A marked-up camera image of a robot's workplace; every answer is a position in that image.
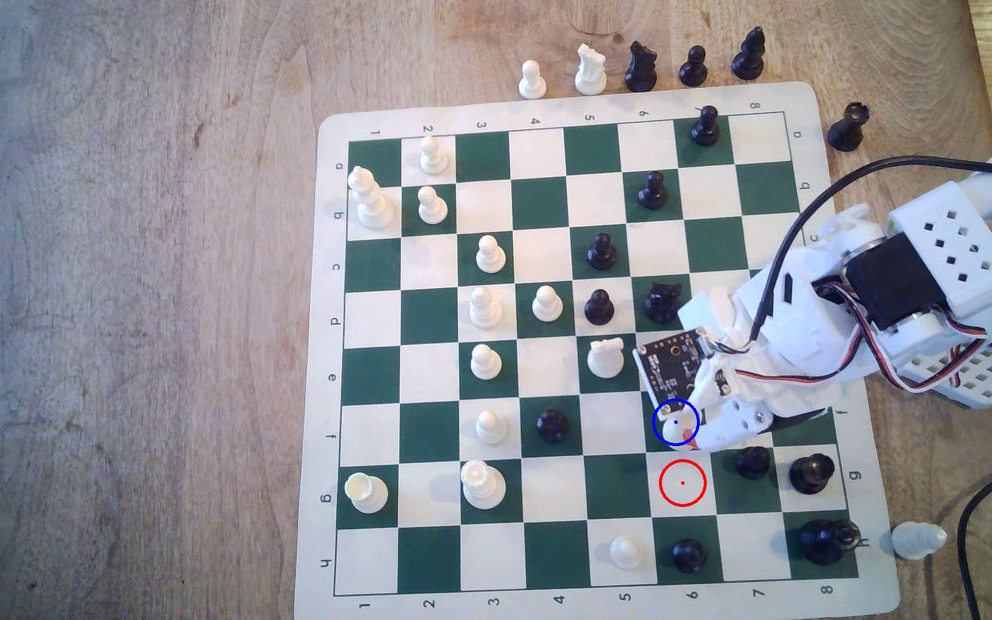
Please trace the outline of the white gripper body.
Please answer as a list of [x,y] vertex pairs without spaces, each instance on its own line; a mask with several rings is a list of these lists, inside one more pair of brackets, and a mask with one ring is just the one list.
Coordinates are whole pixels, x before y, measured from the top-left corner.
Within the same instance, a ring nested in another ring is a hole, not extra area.
[[[747,371],[763,376],[820,376],[834,372],[842,363],[859,327],[848,316],[844,303],[819,297],[812,283],[834,275],[842,266],[840,257],[786,257],[774,282],[774,309],[765,319],[756,344],[746,354],[728,355],[724,364],[732,367],[726,376],[737,384],[797,384],[746,376]],[[733,317],[724,319],[730,345],[743,345],[750,339],[755,313],[766,284],[770,266],[737,291],[724,297],[731,303]],[[877,363],[862,344],[850,358],[850,365],[820,384],[849,382],[875,373]]]

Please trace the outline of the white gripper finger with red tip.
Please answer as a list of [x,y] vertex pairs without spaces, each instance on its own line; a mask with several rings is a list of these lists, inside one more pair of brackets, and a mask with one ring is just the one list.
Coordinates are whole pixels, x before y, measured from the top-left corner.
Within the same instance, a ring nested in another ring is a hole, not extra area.
[[692,388],[692,402],[723,402],[737,391],[737,374],[729,359],[702,359]]
[[775,421],[799,421],[834,404],[833,389],[695,389],[689,398],[703,420],[693,437],[696,449],[734,448],[768,430]]

